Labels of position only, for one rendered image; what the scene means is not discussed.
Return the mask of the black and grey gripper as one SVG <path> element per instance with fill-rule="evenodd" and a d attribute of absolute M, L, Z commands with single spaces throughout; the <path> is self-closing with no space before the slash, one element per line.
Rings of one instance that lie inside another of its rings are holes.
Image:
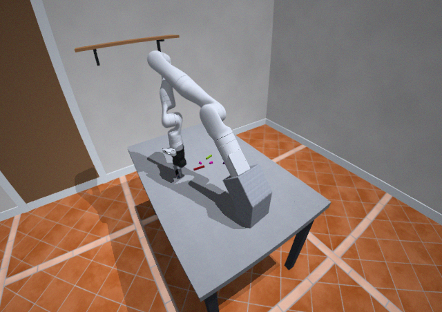
<path fill-rule="evenodd" d="M 182 176 L 181 168 L 183 168 L 186 165 L 186 159 L 184 157 L 183 141 L 180 141 L 175 144 L 169 142 L 169 146 L 170 148 L 163 148 L 162 151 L 163 153 L 172 156 L 175 175 L 179 174 L 179 177 L 181 177 Z M 177 168 L 177 166 L 179 167 Z"/>

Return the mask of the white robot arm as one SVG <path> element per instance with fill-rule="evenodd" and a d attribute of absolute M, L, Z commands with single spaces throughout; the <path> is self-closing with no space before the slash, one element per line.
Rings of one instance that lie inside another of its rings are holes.
<path fill-rule="evenodd" d="M 187 74 L 171 65 L 171 59 L 160 51 L 148 54 L 149 66 L 162 76 L 160 99 L 162 103 L 162 125 L 174 127 L 168 131 L 169 142 L 175 144 L 182 141 L 182 115 L 179 112 L 167 111 L 175 107 L 173 88 L 183 98 L 201 107 L 200 119 L 214 140 L 215 145 L 232 177 L 249 170 L 250 167 L 230 127 L 225 126 L 226 110 L 215 99 L 201 89 Z"/>

